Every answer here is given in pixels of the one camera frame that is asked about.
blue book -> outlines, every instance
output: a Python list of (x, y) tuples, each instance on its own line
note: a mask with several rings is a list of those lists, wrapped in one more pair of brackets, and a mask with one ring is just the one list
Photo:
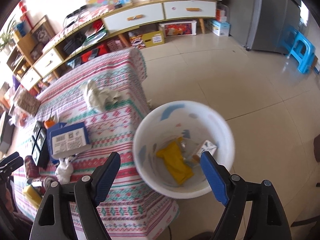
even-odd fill
[(84, 122), (51, 130), (49, 138), (51, 142), (51, 156), (56, 160), (91, 149)]
[(60, 129), (62, 127), (64, 127), (67, 123), (66, 122), (58, 122), (55, 125), (49, 127), (47, 129), (47, 143), (48, 143), (48, 151), (49, 151), (49, 156), (50, 156), (50, 161), (53, 163), (53, 165), (57, 166), (59, 165), (59, 161), (55, 160), (54, 158), (52, 158), (52, 146), (51, 146), (51, 137), (50, 137), (50, 132), (53, 130), (57, 130)]

wicker basket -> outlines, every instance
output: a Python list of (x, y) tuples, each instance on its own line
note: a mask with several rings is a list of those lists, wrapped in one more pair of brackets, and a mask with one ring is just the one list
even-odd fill
[(14, 105), (21, 110), (27, 112), (31, 116), (36, 116), (41, 102), (34, 98), (26, 89), (18, 88), (17, 95), (15, 95)]

plastic bucket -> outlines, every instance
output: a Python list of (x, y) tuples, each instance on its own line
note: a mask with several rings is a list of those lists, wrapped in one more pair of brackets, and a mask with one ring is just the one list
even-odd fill
[(223, 117), (210, 107), (192, 101), (175, 101), (149, 113), (133, 139), (133, 159), (142, 179), (155, 191), (176, 199), (194, 198), (211, 188), (200, 166), (179, 186), (156, 152), (172, 139), (184, 137), (196, 144), (205, 139), (218, 146), (214, 158), (230, 171), (235, 157), (232, 132)]

pink and green bedspread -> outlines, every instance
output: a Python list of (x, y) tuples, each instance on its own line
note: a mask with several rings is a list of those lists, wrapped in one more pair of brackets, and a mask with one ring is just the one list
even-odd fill
[[(102, 165), (111, 152), (121, 156), (121, 167), (105, 202), (97, 209), (112, 239), (156, 239), (157, 236), (179, 215), (175, 200), (163, 196), (148, 187), (139, 176), (132, 157), (134, 133), (148, 114), (149, 109), (141, 82), (146, 78), (146, 66), (137, 49), (126, 49), (106, 54), (72, 70), (48, 89), (38, 99), (41, 106), (37, 120), (49, 118), (51, 108), (60, 122), (85, 122), (92, 149), (78, 155), (73, 162), (71, 182), (91, 174)], [(121, 93), (120, 100), (107, 105), (101, 114), (89, 110), (79, 86), (93, 79), (99, 88), (109, 87)], [(19, 129), (18, 152), (22, 157), (31, 153), (28, 138), (35, 120)], [(42, 176), (54, 176), (52, 163)], [(36, 209), (23, 196), (26, 186), (24, 166), (14, 173), (15, 198), (18, 208), (34, 220)], [(86, 239), (81, 227), (76, 204), (71, 203), (73, 222), (79, 240)]]

screw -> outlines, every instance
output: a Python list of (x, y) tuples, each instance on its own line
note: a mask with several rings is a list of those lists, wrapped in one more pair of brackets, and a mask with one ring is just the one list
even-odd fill
[(54, 181), (51, 183), (51, 187), (57, 187), (58, 186), (58, 182)]
[(239, 181), (239, 180), (240, 180), (240, 177), (239, 177), (238, 175), (234, 174), (234, 175), (231, 176), (231, 179), (232, 179), (233, 181)]
[(85, 176), (82, 177), (81, 180), (84, 181), (84, 182), (86, 182), (86, 181), (90, 180), (90, 176), (85, 175)]
[(267, 187), (269, 187), (269, 186), (272, 185), (272, 184), (271, 184), (271, 181), (270, 181), (270, 180), (267, 180), (267, 179), (265, 179), (265, 180), (263, 181), (263, 184), (266, 185)]

